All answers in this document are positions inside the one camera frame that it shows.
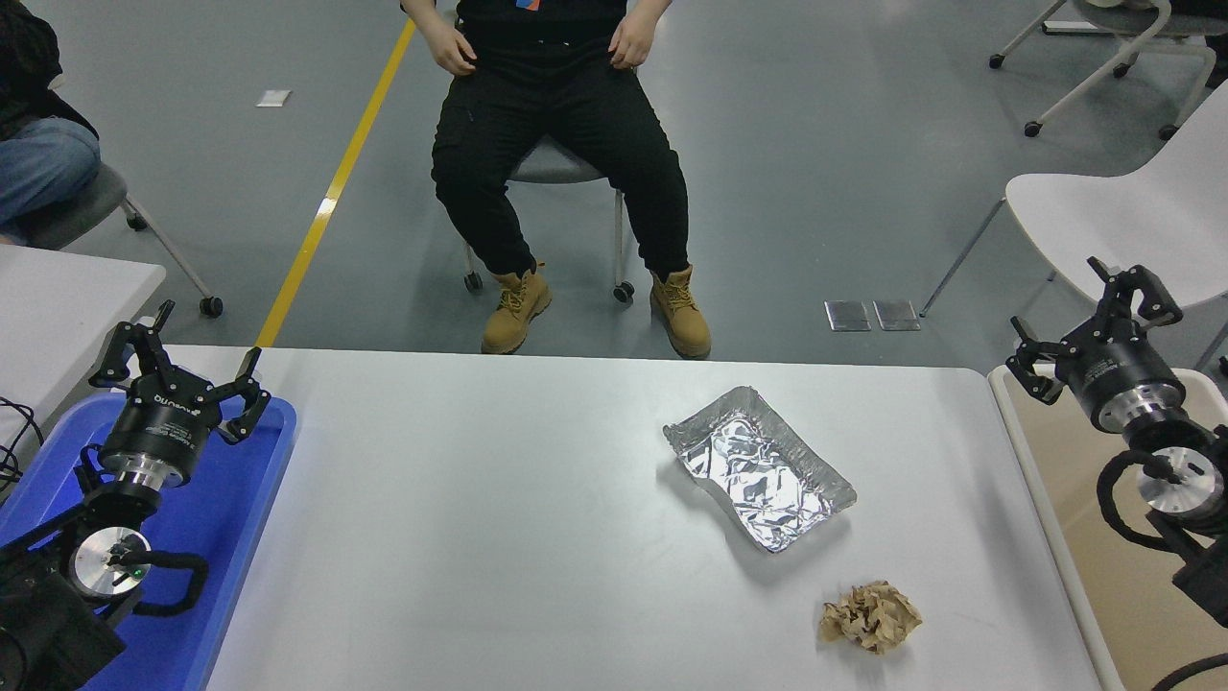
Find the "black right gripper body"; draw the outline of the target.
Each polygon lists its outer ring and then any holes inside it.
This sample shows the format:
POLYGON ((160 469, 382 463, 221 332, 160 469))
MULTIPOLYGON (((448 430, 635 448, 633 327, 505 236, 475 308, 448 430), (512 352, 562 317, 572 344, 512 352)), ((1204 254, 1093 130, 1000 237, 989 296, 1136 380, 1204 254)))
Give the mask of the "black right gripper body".
POLYGON ((1130 423, 1144 412, 1178 410, 1178 377, 1144 338, 1098 341, 1070 334, 1061 345, 1060 380, 1092 423, 1130 423))

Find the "person's right hand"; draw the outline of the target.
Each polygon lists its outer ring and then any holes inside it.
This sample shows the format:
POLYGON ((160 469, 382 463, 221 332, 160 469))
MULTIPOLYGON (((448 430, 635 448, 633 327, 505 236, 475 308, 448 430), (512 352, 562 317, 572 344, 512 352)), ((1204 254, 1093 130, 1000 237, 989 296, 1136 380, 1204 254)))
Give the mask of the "person's right hand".
POLYGON ((438 68, 453 76, 468 76, 476 71, 476 53, 456 26, 438 17, 416 18, 415 23, 438 68))

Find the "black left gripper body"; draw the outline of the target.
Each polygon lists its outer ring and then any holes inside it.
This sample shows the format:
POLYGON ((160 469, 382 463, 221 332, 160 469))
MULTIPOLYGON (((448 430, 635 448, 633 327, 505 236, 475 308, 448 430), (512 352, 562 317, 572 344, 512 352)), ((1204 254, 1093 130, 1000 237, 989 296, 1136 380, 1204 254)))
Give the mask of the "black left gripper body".
POLYGON ((156 376, 139 377, 99 450, 99 464, 118 475, 126 461, 154 459, 169 466, 173 480, 192 480, 203 447, 221 423, 220 404, 198 403, 198 385, 168 390, 156 376))

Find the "person's left hand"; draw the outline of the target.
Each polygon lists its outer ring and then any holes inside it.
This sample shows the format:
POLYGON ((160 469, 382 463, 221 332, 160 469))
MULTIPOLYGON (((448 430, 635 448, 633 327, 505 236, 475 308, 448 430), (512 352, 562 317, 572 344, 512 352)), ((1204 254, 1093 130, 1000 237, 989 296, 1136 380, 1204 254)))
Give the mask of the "person's left hand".
POLYGON ((650 14, 628 14, 619 23, 608 48, 610 65, 630 70, 648 61, 650 48, 656 39, 657 18, 650 14))

